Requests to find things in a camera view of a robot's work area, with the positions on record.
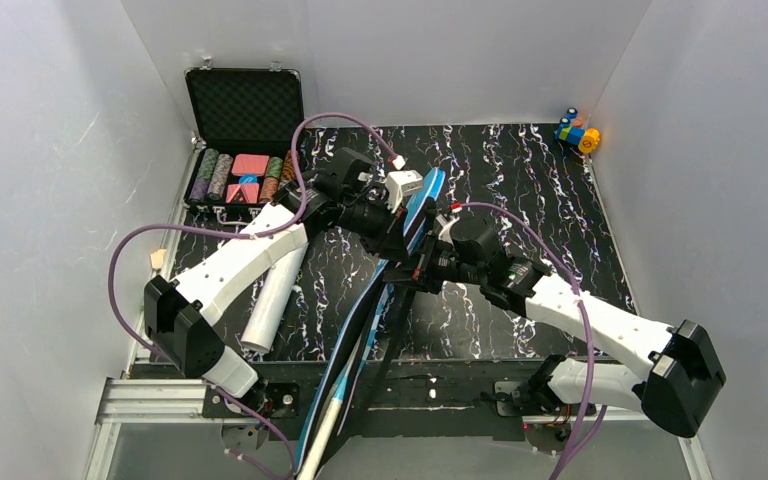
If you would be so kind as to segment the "blue racket bag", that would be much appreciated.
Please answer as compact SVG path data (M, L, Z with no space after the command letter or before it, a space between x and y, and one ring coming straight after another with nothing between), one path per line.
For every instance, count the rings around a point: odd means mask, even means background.
M428 174L422 176L424 179L423 189L411 196L406 196L401 205L401 207L408 209L408 222L411 229L405 228L405 234L409 241L408 252L410 254L418 245L422 229L430 223L427 208L437 200L446 174L438 168L433 168ZM336 225L357 234L364 208L366 206L387 208L386 199L387 197L384 200L378 200L371 193L356 195L350 203L346 202L341 206ZM299 436L296 451L298 466L296 467L295 478L313 443L315 432L323 419L338 382L347 381L342 411L351 398L349 384L357 380L358 372L363 369L366 363L366 358L374 343L378 321L383 317L384 307L392 291L390 287L384 284L383 274L388 267L393 266L396 262L379 258L369 283L361 291L340 327L334 351L313 395Z

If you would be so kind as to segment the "white shuttlecock tube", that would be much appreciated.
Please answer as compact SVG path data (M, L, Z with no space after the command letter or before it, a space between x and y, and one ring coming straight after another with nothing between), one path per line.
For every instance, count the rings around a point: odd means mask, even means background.
M245 349L258 354L272 350L307 249L303 244L269 269L240 340Z

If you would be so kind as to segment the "blue badminton racket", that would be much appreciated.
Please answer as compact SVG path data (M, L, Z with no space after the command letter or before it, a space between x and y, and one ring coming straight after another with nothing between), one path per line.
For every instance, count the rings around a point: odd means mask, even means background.
M346 384L346 380L341 380L336 384L334 394L330 398L323 419L315 432L313 443L296 476L298 480L314 480L316 478L325 449L340 419Z

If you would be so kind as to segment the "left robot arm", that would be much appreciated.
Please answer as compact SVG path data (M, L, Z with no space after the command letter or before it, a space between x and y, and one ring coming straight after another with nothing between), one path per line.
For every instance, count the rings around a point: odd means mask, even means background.
M219 337L216 323L255 280L332 227L358 234L380 259L405 258L430 184L402 157L393 162L395 170L376 181L372 162L343 148L325 167L281 186L240 238L171 280L154 277L144 289L148 338L185 377L244 397L259 374Z

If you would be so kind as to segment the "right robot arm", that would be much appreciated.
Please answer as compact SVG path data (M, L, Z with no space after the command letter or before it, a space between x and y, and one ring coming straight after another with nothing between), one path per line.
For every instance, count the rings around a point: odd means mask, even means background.
M493 306L589 340L613 358L588 365L548 357L523 395L546 409L586 400L640 412L662 430L691 438L727 380L703 326L646 319L575 288L544 262L509 253L480 217L425 234L384 280L423 293L438 293L445 282L476 285Z

